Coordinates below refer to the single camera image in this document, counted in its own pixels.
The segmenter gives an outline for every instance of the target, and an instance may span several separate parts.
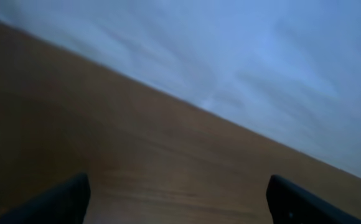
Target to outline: crumpled fabric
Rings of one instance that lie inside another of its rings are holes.
[[[0,21],[361,177],[361,1],[0,0]]]

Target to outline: brown wooden surface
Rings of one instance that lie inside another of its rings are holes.
[[[361,179],[0,25],[0,207],[81,170],[85,223],[271,223],[271,174],[361,218]]]

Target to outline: white sheet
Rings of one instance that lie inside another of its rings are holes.
[[[361,1],[0,0],[0,20],[361,177]]]

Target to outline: white paper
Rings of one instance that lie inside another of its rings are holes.
[[[0,21],[361,177],[361,1],[0,0]]]

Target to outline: blue-white surface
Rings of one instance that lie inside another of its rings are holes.
[[[361,177],[361,0],[0,0],[0,20]]]

